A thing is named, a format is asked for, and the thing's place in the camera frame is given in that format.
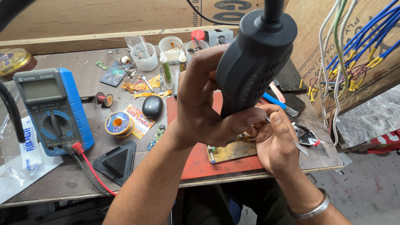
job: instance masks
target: pcb holder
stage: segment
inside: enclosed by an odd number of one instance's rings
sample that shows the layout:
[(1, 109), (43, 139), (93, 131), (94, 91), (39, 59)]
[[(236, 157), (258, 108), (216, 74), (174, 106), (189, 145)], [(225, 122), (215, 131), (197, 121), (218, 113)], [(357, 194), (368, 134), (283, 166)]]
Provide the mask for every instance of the pcb holder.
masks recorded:
[(133, 172), (135, 148), (134, 141), (127, 141), (95, 159), (93, 167), (122, 186)]

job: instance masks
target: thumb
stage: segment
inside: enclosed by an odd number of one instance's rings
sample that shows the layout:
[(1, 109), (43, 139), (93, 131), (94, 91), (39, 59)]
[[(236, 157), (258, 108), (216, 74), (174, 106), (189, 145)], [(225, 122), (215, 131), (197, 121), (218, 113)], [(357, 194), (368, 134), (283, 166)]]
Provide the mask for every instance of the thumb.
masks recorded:
[(275, 131), (276, 139), (278, 143), (292, 143), (292, 134), (288, 125), (283, 121), (283, 118), (279, 112), (273, 112), (271, 114), (271, 126)]
[(252, 107), (234, 113), (215, 125), (213, 139), (225, 144), (246, 131), (252, 124), (264, 121), (266, 118), (267, 113), (261, 108)]

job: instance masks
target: blue screwdriver handle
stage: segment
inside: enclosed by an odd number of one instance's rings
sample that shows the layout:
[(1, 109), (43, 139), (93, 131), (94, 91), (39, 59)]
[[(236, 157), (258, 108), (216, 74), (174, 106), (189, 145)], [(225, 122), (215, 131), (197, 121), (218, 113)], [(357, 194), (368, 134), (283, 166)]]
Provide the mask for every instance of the blue screwdriver handle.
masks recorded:
[(282, 109), (285, 109), (285, 108), (287, 107), (284, 103), (278, 101), (276, 98), (270, 96), (270, 95), (267, 94), (267, 93), (264, 93), (264, 94), (262, 95), (262, 97), (265, 98), (268, 102), (270, 102), (270, 103), (272, 103), (272, 104), (277, 104), (277, 105), (279, 105)]

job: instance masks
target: digital multimeter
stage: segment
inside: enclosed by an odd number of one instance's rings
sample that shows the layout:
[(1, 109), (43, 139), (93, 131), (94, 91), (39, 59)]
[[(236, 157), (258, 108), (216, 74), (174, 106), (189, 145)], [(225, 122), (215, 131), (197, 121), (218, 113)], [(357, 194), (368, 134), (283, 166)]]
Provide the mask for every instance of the digital multimeter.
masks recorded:
[(66, 143), (86, 151), (94, 139), (71, 71), (52, 68), (18, 72), (14, 81), (48, 156), (65, 155)]

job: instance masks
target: white plastic cup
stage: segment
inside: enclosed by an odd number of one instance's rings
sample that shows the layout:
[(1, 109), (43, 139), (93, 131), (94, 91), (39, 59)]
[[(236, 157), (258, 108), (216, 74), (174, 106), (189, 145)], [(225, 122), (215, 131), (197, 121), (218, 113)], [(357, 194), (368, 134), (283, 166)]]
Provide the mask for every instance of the white plastic cup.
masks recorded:
[(130, 56), (132, 57), (133, 61), (135, 62), (137, 68), (143, 72), (148, 72), (154, 70), (158, 66), (158, 59), (157, 59), (157, 54), (156, 54), (156, 49), (154, 48), (154, 45), (150, 43), (146, 43), (147, 48), (148, 48), (148, 53), (150, 58), (148, 59), (138, 59), (137, 56), (132, 55), (132, 51), (130, 52)]
[(179, 48), (182, 46), (183, 42), (180, 38), (174, 37), (174, 36), (168, 36), (163, 39), (161, 39), (160, 43), (158, 43), (158, 47), (160, 48), (160, 51), (164, 52), (165, 56), (168, 59), (168, 64), (169, 65), (175, 65), (179, 63), (179, 52), (176, 51), (173, 53), (168, 53), (168, 50), (171, 50), (171, 42), (176, 42), (179, 44), (179, 46), (175, 46), (175, 48)]
[[(202, 47), (202, 49), (206, 49), (209, 48), (209, 45), (207, 44), (207, 42), (203, 41), (203, 40), (197, 40), (199, 42), (200, 47)], [(189, 41), (186, 46), (185, 46), (185, 52), (186, 52), (186, 68), (189, 66), (190, 60), (192, 59), (193, 55), (191, 55), (188, 52), (188, 49), (192, 48), (195, 49), (197, 46), (197, 43), (195, 40), (191, 40)]]

